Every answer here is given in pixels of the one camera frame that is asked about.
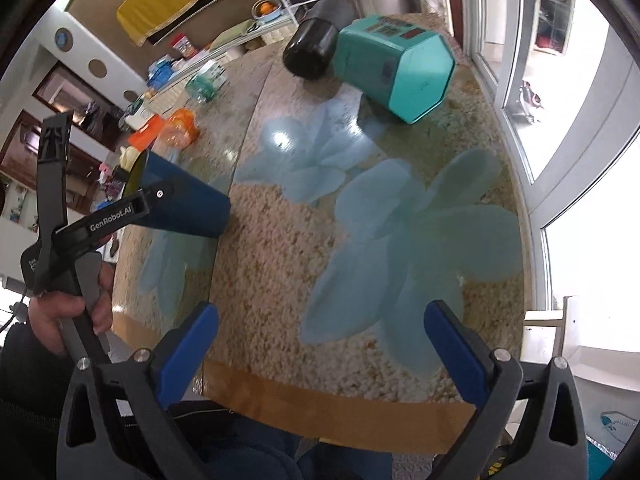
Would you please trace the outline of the person's left hand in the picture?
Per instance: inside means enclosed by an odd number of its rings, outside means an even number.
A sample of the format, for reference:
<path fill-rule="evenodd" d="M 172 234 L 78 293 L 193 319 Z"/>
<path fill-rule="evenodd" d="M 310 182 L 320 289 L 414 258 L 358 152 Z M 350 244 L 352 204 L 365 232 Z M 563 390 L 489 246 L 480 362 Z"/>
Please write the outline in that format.
<path fill-rule="evenodd" d="M 108 332 L 113 325 L 113 282 L 114 269 L 108 263 L 102 263 L 98 276 L 101 295 L 91 313 L 93 331 L 97 335 Z M 61 321 L 82 315 L 85 307 L 85 300 L 81 297 L 70 296 L 65 292 L 46 292 L 39 297 L 32 297 L 29 301 L 29 324 L 44 348 L 55 356 L 65 356 Z"/>

